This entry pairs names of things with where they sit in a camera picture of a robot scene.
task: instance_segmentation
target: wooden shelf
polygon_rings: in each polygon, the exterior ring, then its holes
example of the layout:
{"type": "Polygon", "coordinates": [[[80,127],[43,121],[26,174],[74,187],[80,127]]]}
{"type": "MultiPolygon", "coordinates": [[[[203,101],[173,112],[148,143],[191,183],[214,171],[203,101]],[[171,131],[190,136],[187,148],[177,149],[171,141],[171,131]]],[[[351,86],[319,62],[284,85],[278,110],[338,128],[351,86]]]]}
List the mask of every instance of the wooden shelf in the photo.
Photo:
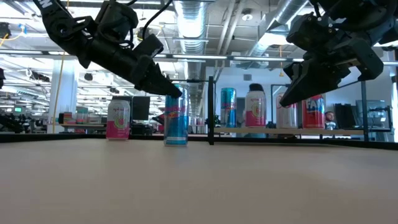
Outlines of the wooden shelf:
{"type": "Polygon", "coordinates": [[[104,128],[105,124],[60,124],[62,127],[89,127],[89,128],[104,128]]]}
{"type": "Polygon", "coordinates": [[[363,135],[362,130],[214,128],[215,133],[363,135]]]}

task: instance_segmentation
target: tabletop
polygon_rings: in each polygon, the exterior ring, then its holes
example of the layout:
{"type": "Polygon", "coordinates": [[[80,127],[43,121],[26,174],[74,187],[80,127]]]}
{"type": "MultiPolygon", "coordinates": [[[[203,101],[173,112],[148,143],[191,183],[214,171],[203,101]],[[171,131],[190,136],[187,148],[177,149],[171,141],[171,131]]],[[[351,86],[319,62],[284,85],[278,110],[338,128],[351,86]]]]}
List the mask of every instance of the tabletop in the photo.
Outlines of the tabletop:
{"type": "Polygon", "coordinates": [[[0,144],[4,224],[398,223],[398,152],[79,139],[0,144]]]}

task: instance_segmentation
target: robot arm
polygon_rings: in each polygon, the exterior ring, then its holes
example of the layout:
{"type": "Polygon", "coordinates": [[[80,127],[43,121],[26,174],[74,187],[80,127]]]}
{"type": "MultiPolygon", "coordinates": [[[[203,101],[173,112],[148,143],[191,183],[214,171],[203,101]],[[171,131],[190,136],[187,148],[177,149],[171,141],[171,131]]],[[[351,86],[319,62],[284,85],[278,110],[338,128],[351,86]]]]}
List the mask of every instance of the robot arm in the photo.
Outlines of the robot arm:
{"type": "Polygon", "coordinates": [[[377,78],[384,65],[372,46],[398,40],[397,0],[310,2],[316,10],[321,5],[325,13],[306,14],[292,24],[286,40],[307,53],[303,62],[284,68],[292,83],[282,106],[337,89],[350,67],[361,72],[358,81],[377,78]]]}
{"type": "Polygon", "coordinates": [[[137,90],[158,95],[181,96],[160,71],[153,57],[163,51],[153,34],[134,50],[132,29],[138,25],[137,14],[115,0],[105,1],[95,21],[91,16],[73,18],[59,0],[33,0],[42,13],[49,37],[80,64],[91,62],[134,84],[137,90]],[[130,40],[125,40],[130,32],[130,40]]]}

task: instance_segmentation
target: person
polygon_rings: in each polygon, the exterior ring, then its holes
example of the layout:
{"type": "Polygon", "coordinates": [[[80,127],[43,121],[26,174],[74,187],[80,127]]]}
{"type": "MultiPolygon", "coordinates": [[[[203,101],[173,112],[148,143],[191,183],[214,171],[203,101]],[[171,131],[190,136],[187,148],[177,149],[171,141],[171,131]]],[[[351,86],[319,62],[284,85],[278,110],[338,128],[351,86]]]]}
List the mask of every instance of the person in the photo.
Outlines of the person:
{"type": "Polygon", "coordinates": [[[325,113],[325,129],[334,130],[336,129],[335,114],[332,111],[325,113]]]}

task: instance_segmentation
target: logo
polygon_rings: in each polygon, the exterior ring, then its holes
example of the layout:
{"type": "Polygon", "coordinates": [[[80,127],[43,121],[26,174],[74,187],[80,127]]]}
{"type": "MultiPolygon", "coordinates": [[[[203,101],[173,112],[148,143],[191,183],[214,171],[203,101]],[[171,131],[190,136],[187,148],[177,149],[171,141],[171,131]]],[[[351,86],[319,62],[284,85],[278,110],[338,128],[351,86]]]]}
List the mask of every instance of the logo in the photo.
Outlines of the logo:
{"type": "Polygon", "coordinates": [[[325,107],[323,105],[323,98],[319,98],[317,100],[314,99],[308,99],[305,101],[306,106],[307,106],[307,112],[316,112],[319,111],[321,113],[325,112],[325,107]]]}
{"type": "Polygon", "coordinates": [[[251,106],[251,111],[252,111],[252,113],[253,113],[253,115],[254,115],[255,117],[257,117],[257,118],[260,117],[260,108],[259,108],[259,105],[257,105],[257,104],[252,105],[252,106],[251,106]]]}
{"type": "Polygon", "coordinates": [[[177,118],[180,116],[180,113],[182,113],[182,115],[185,113],[185,107],[179,107],[179,106],[171,106],[171,107],[167,107],[165,109],[165,115],[168,118],[177,118]]]}
{"type": "Polygon", "coordinates": [[[235,109],[235,104],[232,103],[232,102],[229,102],[229,103],[222,103],[222,104],[221,104],[221,109],[234,110],[234,109],[235,109]]]}
{"type": "Polygon", "coordinates": [[[39,0],[39,3],[43,9],[52,5],[51,0],[39,0]]]}

